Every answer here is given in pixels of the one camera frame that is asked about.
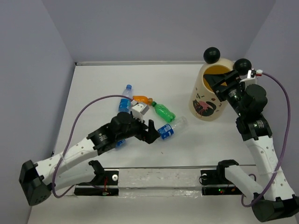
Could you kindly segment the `green plastic bottle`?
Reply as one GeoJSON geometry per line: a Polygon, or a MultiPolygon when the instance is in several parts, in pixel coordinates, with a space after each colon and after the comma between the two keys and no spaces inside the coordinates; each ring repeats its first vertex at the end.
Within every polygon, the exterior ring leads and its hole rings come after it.
{"type": "Polygon", "coordinates": [[[151,105],[154,108],[156,114],[159,117],[161,117],[164,121],[169,123],[176,118],[176,115],[163,104],[157,104],[155,101],[153,101],[151,105]]]}

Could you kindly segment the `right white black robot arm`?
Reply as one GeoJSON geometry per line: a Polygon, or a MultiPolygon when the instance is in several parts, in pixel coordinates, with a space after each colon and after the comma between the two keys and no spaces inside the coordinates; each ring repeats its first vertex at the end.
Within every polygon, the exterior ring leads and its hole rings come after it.
{"type": "Polygon", "coordinates": [[[251,200],[244,207],[250,207],[260,222],[267,222],[297,214],[299,197],[281,168],[286,145],[277,157],[270,125],[262,114],[268,99],[266,90],[256,84],[255,78],[263,74],[261,70],[249,70],[247,79],[242,80],[239,72],[233,70],[203,77],[216,97],[227,101],[236,112],[236,127],[254,159],[261,182],[257,183],[234,160],[220,161],[213,177],[235,185],[243,197],[251,200]]]}

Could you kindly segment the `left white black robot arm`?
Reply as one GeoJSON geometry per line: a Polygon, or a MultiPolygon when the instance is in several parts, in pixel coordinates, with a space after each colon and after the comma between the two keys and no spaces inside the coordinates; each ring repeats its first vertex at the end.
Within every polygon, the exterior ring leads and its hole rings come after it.
{"type": "Polygon", "coordinates": [[[135,137],[148,144],[160,137],[154,121],[146,124],[132,114],[120,112],[111,121],[88,134],[79,143],[51,158],[33,162],[28,160],[21,166],[19,183],[29,206],[35,206],[50,197],[59,189],[58,182],[65,178],[65,172],[87,161],[91,166],[87,179],[92,184],[103,180],[104,169],[94,157],[116,147],[117,142],[135,137]]]}

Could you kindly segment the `cream bin with black ears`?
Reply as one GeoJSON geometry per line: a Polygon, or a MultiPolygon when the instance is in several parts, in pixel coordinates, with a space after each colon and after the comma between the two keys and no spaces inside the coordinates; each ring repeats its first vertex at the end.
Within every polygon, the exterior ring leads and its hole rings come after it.
{"type": "Polygon", "coordinates": [[[223,58],[216,47],[207,48],[203,53],[203,59],[205,63],[197,75],[189,100],[189,109],[196,118],[203,121],[213,121],[222,115],[228,103],[226,101],[221,102],[216,97],[204,75],[225,74],[233,69],[240,71],[241,75],[246,75],[248,70],[252,68],[252,64],[246,58],[238,59],[235,62],[223,58]]]}

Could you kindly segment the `orange juice bottle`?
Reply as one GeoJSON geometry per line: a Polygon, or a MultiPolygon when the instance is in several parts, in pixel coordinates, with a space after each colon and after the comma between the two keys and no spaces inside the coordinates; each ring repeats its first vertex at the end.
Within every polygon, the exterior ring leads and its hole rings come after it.
{"type": "Polygon", "coordinates": [[[153,98],[149,98],[146,96],[134,95],[133,100],[135,100],[136,102],[139,102],[139,103],[147,104],[147,105],[151,105],[153,103],[153,98]]]}

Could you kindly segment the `upright-lying blue label water bottle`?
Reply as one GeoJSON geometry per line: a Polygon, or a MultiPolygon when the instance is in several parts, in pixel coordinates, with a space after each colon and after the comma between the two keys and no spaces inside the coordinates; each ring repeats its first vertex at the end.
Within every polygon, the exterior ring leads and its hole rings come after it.
{"type": "Polygon", "coordinates": [[[128,84],[122,93],[126,98],[121,98],[119,102],[118,112],[130,113],[131,98],[133,97],[132,85],[128,84]]]}

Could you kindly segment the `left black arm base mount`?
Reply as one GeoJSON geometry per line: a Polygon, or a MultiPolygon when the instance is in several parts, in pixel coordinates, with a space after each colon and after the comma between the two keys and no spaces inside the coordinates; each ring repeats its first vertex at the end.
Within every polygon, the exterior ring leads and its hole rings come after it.
{"type": "Polygon", "coordinates": [[[89,183],[80,183],[74,189],[76,196],[118,196],[119,195],[119,170],[106,169],[99,180],[94,179],[89,183]]]}

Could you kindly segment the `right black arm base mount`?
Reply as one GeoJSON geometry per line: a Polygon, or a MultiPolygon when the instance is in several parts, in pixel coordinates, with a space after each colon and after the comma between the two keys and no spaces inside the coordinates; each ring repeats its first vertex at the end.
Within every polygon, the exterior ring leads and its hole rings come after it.
{"type": "Polygon", "coordinates": [[[241,195],[241,191],[231,182],[219,178],[215,169],[200,171],[199,183],[203,196],[241,195]]]}

